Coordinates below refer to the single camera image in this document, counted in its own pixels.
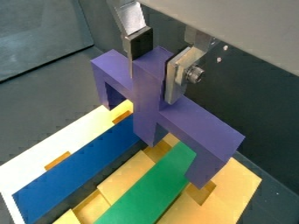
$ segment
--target blue panel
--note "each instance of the blue panel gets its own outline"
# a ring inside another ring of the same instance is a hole
[[[26,223],[35,223],[141,140],[130,116],[14,194]]]

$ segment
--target green block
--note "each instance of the green block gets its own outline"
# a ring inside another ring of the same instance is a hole
[[[195,152],[178,143],[95,224],[153,224],[189,184],[185,177]]]

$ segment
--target yellow base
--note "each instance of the yellow base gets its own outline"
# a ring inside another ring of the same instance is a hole
[[[130,114],[127,111],[133,112],[130,101],[111,111],[111,120],[118,123]],[[75,215],[70,210],[55,224],[94,223],[178,142],[179,139],[169,134],[154,148],[147,147],[145,151],[139,151],[74,208],[79,217],[77,221],[81,222],[66,220]],[[202,189],[189,185],[157,223],[237,223],[261,181],[262,179],[233,158]]]

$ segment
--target bolt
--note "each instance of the bolt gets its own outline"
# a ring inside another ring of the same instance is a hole
[[[203,74],[205,74],[205,71],[195,64],[190,67],[186,73],[186,80],[190,81],[193,84],[197,84],[201,82]]]

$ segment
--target purple wooden piece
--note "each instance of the purple wooden piece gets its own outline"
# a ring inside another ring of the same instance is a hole
[[[135,133],[155,145],[167,130],[194,149],[198,156],[186,173],[202,188],[229,162],[245,137],[185,96],[165,102],[165,63],[173,54],[157,47],[134,62],[134,79],[127,58],[110,51],[93,60],[101,102],[109,105],[107,83],[135,104]]]

